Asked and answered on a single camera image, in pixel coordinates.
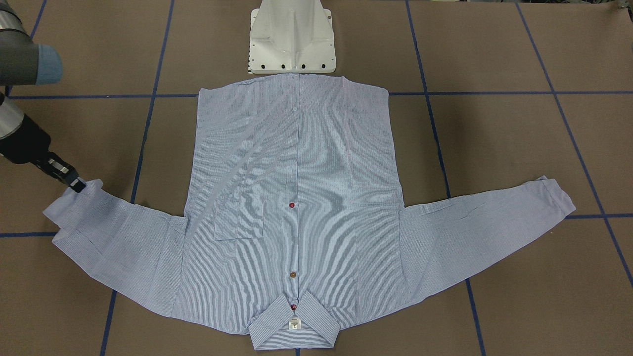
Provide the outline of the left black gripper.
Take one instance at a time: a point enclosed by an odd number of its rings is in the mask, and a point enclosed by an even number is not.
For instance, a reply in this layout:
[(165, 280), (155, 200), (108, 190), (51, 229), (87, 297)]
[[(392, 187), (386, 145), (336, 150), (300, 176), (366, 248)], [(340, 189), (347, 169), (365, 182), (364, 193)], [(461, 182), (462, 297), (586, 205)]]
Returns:
[(39, 156), (33, 160), (33, 164), (45, 174), (63, 183), (74, 192), (82, 192), (86, 187), (86, 183), (80, 180), (77, 170), (59, 158), (54, 152), (49, 151)]

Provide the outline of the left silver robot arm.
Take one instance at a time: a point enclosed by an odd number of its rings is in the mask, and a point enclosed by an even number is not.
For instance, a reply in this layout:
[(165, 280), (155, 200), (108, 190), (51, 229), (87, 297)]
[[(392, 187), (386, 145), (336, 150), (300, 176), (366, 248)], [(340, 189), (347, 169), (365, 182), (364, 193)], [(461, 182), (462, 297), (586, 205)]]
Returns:
[(34, 41), (10, 2), (3, 0), (0, 6), (1, 156), (15, 165), (34, 165), (69, 189), (81, 192), (86, 181), (50, 149), (49, 133), (23, 110), (19, 99), (3, 90), (59, 83), (64, 73), (61, 56), (54, 47)]

